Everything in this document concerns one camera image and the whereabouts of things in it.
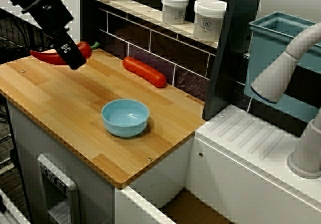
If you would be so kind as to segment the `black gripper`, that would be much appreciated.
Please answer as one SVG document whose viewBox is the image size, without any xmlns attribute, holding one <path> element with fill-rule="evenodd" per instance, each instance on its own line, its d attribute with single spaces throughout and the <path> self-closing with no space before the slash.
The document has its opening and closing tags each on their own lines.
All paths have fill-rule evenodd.
<svg viewBox="0 0 321 224">
<path fill-rule="evenodd" d="M 35 0 L 22 13 L 29 13 L 54 40 L 54 49 L 72 70 L 86 63 L 85 57 L 68 34 L 66 25 L 73 17 L 61 0 Z"/>
</svg>

